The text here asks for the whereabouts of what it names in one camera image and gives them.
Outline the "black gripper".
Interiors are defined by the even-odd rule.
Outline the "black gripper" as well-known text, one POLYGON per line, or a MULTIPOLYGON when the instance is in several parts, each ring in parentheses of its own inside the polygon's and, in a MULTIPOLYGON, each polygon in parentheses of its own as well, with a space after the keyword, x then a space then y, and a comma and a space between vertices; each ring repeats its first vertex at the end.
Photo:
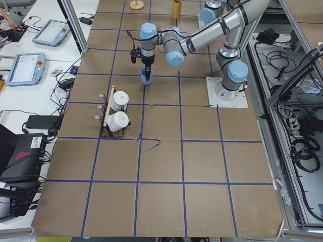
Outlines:
POLYGON ((132 49, 130 52, 131 62, 135 64, 138 58, 141 59, 141 62, 145 64, 145 79, 148 80, 148 77, 151 75, 151 65, 154 63, 154 55, 145 56, 143 55, 142 51, 143 49, 141 47, 132 49))

